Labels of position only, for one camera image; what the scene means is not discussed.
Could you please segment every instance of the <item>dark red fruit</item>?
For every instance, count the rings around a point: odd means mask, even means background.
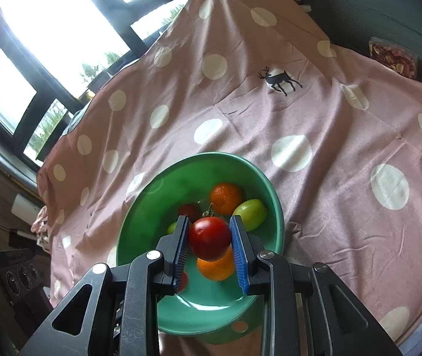
[[[178,208],[178,215],[185,215],[191,223],[195,223],[202,217],[200,207],[197,204],[182,204]]]
[[[181,285],[179,285],[178,293],[182,292],[188,286],[188,275],[183,272],[183,277],[181,278]]]
[[[226,253],[231,244],[231,231],[223,219],[205,217],[191,225],[188,240],[198,258],[215,261]]]

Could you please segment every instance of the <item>orange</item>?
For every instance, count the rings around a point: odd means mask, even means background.
[[[225,280],[235,271],[232,247],[229,246],[224,256],[212,262],[198,258],[196,261],[196,267],[204,277],[210,279],[211,281]]]
[[[242,192],[232,183],[220,183],[212,189],[209,200],[214,211],[223,215],[231,215],[235,208],[242,203]]]

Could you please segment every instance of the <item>window frame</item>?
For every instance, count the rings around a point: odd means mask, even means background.
[[[96,76],[87,86],[87,89],[97,93],[109,79],[103,75],[108,73],[114,76],[124,66],[142,57],[152,44],[159,38],[160,32],[166,30],[163,26],[146,39],[142,40],[132,29],[131,25],[154,9],[173,0],[132,0],[126,3],[123,0],[91,0],[113,29],[129,47],[119,60]],[[0,7],[0,49],[10,59],[13,65],[24,76],[27,82],[36,90],[13,135],[0,122],[0,143],[17,156],[30,169],[37,172],[39,166],[24,154],[35,129],[42,121],[50,105],[55,99],[61,102],[68,112],[73,115],[80,111],[87,102],[74,98],[62,84],[36,59],[36,57],[15,36],[5,20]],[[66,113],[49,135],[37,159],[44,161],[53,146],[62,136],[69,125],[70,117]]]

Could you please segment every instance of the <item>black deer print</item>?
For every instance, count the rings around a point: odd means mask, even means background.
[[[283,92],[285,94],[285,96],[287,96],[287,93],[281,87],[280,83],[283,83],[283,82],[290,83],[290,85],[293,88],[293,92],[295,92],[295,86],[293,85],[293,82],[297,83],[300,86],[300,88],[303,88],[303,86],[300,83],[298,83],[296,80],[294,80],[290,76],[288,76],[288,73],[286,71],[283,71],[282,73],[279,73],[278,75],[271,76],[269,74],[269,70],[270,70],[269,67],[265,67],[262,70],[262,71],[265,72],[265,75],[262,75],[259,71],[259,73],[257,74],[259,79],[265,79],[265,81],[267,83],[269,83],[274,90],[276,90],[278,92]]]

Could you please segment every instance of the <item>green fruit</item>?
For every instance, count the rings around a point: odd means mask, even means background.
[[[170,226],[166,228],[166,233],[173,234],[175,232],[175,229],[176,229],[176,222],[173,222]]]
[[[232,215],[240,215],[246,231],[252,232],[265,220],[267,213],[260,199],[249,199],[236,207]]]

